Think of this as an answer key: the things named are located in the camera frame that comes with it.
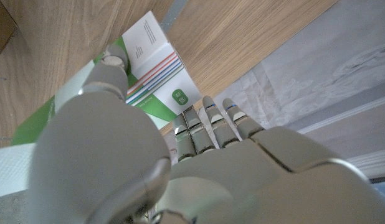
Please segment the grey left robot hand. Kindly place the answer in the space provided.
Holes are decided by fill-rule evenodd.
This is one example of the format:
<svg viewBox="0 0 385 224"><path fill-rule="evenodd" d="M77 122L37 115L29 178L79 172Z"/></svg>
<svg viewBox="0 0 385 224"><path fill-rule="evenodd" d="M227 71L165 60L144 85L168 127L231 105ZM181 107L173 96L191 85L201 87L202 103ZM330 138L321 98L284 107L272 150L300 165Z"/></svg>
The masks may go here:
<svg viewBox="0 0 385 224"><path fill-rule="evenodd" d="M127 105L128 58L109 45L40 134L28 178L31 223L385 223L366 176L290 129L238 113L219 146L182 145L173 164L144 111Z"/></svg>

